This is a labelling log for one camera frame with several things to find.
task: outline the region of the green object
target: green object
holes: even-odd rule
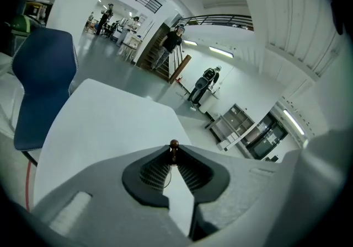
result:
[[[28,17],[25,15],[15,15],[11,22],[11,29],[21,31],[23,33],[30,33],[30,23]]]
[[[41,28],[41,27],[42,25],[38,21],[26,15],[17,14],[14,16],[11,22],[11,29],[15,31],[20,31],[22,33],[29,34],[35,28]]]

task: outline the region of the metal shelving unit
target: metal shelving unit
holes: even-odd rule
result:
[[[254,121],[237,104],[234,104],[206,129],[210,130],[219,141],[218,147],[224,149],[241,138],[253,124]]]

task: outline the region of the desk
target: desk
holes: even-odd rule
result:
[[[121,56],[125,61],[131,62],[133,58],[135,58],[136,51],[136,48],[123,42],[117,52],[117,55]]]
[[[172,139],[191,145],[172,108],[87,79],[64,104],[45,139],[34,205],[91,164]]]
[[[209,88],[207,88],[207,91],[204,93],[204,95],[201,97],[199,103],[200,103],[200,107],[199,110],[201,113],[205,113],[207,112],[213,105],[214,103],[217,102],[217,100],[219,100],[219,89],[217,89],[215,91],[215,93],[213,93]]]

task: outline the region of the brown knob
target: brown knob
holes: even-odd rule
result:
[[[179,147],[179,142],[178,142],[178,140],[175,140],[175,139],[173,139],[171,142],[170,142],[170,148],[172,149],[172,154],[173,154],[173,156],[172,156],[172,161],[173,161],[173,163],[176,163],[177,162],[177,156],[176,156],[176,154],[177,154],[177,150],[178,150],[178,147]]]
[[[177,148],[179,147],[179,141],[173,139],[173,140],[170,142],[170,147],[171,147],[171,149],[177,149]]]

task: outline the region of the ceiling light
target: ceiling light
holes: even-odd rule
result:
[[[292,115],[287,111],[284,110],[283,111],[285,113],[285,115],[291,120],[291,122],[293,122],[293,124],[296,126],[296,128],[299,130],[299,132],[301,133],[301,135],[304,135],[304,131],[302,130],[302,128],[300,127],[300,125],[297,123],[297,121],[292,117]]]
[[[220,53],[220,54],[223,54],[223,55],[225,55],[225,56],[227,56],[229,58],[233,58],[233,54],[232,53],[229,53],[229,52],[217,49],[217,48],[213,48],[213,47],[210,47],[210,50],[212,50],[214,52],[217,52],[217,53]]]
[[[186,43],[186,44],[190,44],[190,45],[197,45],[197,43],[196,42],[193,42],[193,41],[189,41],[189,40],[184,40],[184,42]]]

